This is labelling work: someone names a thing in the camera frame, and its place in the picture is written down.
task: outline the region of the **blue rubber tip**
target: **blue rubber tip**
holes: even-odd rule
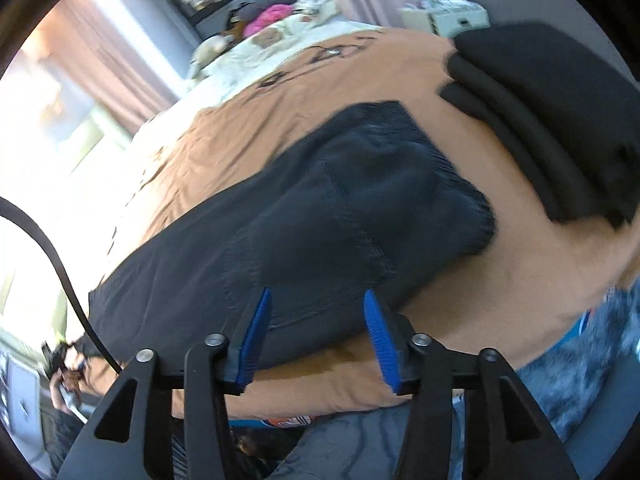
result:
[[[262,352],[262,343],[271,321],[272,307],[271,292],[265,288],[240,348],[236,384],[243,389],[254,380]]]
[[[364,319],[382,377],[385,383],[397,394],[401,385],[400,356],[389,333],[378,298],[370,289],[364,293]]]

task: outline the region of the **pink stuffed toy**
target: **pink stuffed toy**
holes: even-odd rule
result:
[[[276,4],[269,7],[267,10],[264,10],[260,16],[258,16],[255,20],[249,23],[245,28],[242,35],[245,38],[260,32],[265,27],[269,27],[269,25],[273,25],[275,22],[279,22],[283,20],[287,16],[293,14],[293,7],[285,4]]]

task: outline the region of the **blue furry blanket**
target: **blue furry blanket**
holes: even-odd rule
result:
[[[638,352],[640,281],[612,290],[580,337],[518,371],[565,441],[584,420],[614,362]],[[270,479],[388,480],[396,467],[409,405],[320,418]],[[449,478],[462,476],[464,403],[454,400]]]

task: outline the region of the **metal screw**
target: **metal screw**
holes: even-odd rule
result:
[[[145,348],[136,354],[136,361],[140,361],[141,363],[146,363],[151,361],[154,356],[154,351],[149,348]]]
[[[498,351],[493,348],[485,348],[482,350],[482,357],[484,357],[487,361],[491,361],[495,363],[498,360]]]
[[[225,337],[222,334],[209,334],[204,340],[207,346],[220,346],[223,342],[225,342]]]
[[[417,333],[411,338],[411,342],[416,346],[429,346],[433,339],[426,334]]]

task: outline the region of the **black cable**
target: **black cable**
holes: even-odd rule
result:
[[[33,218],[27,215],[27,213],[25,213],[18,206],[12,204],[1,196],[0,216],[6,218],[9,222],[16,224],[20,229],[27,233],[44,251],[44,253],[47,255],[47,258],[51,262],[51,265],[53,265],[53,269],[56,271],[58,279],[62,284],[62,290],[65,291],[69,303],[71,303],[71,307],[80,320],[82,328],[84,328],[84,331],[89,336],[91,341],[94,342],[95,347],[98,349],[98,352],[102,354],[102,357],[104,357],[105,361],[107,361],[110,364],[111,368],[113,368],[115,372],[119,374],[122,371],[122,368],[106,349],[102,341],[100,341],[100,338],[98,338],[97,334],[94,332],[94,328],[86,318],[84,310],[82,310],[82,306],[80,305],[78,297],[76,296],[76,292],[71,285],[69,276],[66,273],[65,266],[62,264],[60,256],[58,256],[58,252],[51,243],[51,240],[47,238],[47,235],[44,234],[42,229],[40,229],[39,225],[36,224]]]

